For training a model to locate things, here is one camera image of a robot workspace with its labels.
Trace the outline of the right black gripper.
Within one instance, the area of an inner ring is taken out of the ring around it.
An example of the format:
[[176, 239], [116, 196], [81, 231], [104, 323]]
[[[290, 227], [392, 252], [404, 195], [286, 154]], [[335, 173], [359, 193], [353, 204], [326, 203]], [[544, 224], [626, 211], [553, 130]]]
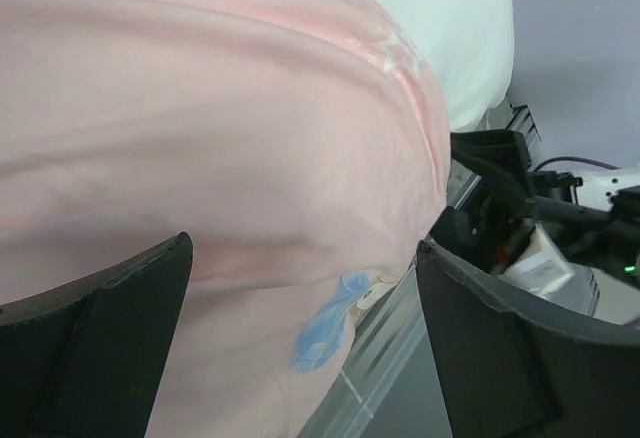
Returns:
[[[452, 159], [481, 178], [431, 231], [436, 243], [493, 274], [515, 263], [541, 225], [572, 264], [613, 278], [639, 275], [639, 174], [632, 170], [528, 176], [520, 132], [493, 129], [450, 135]], [[507, 203], [526, 203], [514, 212]]]

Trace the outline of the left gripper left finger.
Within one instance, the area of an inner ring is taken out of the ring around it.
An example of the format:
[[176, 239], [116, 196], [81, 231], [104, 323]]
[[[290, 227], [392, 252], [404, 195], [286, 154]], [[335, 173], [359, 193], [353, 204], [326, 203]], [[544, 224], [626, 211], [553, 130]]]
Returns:
[[2, 436], [144, 436], [192, 261], [192, 240], [180, 233], [2, 305]]

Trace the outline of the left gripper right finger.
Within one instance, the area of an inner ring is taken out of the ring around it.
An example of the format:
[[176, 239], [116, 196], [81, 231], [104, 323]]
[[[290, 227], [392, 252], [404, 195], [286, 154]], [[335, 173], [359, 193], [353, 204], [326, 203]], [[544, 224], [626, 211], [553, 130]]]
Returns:
[[454, 436], [638, 437], [638, 330], [542, 300], [430, 241], [416, 278]]

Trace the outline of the white pillow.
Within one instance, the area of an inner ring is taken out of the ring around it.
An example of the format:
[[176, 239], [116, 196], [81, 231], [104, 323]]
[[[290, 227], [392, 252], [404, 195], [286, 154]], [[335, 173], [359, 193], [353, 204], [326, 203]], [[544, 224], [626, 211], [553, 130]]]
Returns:
[[376, 0], [433, 71], [454, 132], [505, 98], [514, 64], [512, 0]]

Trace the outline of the pink cartoon pillowcase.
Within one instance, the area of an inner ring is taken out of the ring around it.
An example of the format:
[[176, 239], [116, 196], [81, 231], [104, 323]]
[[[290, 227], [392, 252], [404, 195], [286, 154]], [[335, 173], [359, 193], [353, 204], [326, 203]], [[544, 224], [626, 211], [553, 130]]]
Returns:
[[444, 209], [449, 142], [374, 0], [1, 0], [1, 298], [187, 232], [149, 435], [295, 436]]

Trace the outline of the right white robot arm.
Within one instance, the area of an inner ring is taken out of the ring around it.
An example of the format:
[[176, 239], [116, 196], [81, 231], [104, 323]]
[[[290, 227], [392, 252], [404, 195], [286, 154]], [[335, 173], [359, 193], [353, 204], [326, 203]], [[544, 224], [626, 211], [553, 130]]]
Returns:
[[639, 171], [557, 172], [534, 164], [522, 133], [454, 133], [453, 160], [478, 182], [449, 206], [432, 238], [505, 283], [594, 313], [600, 270], [639, 286]]

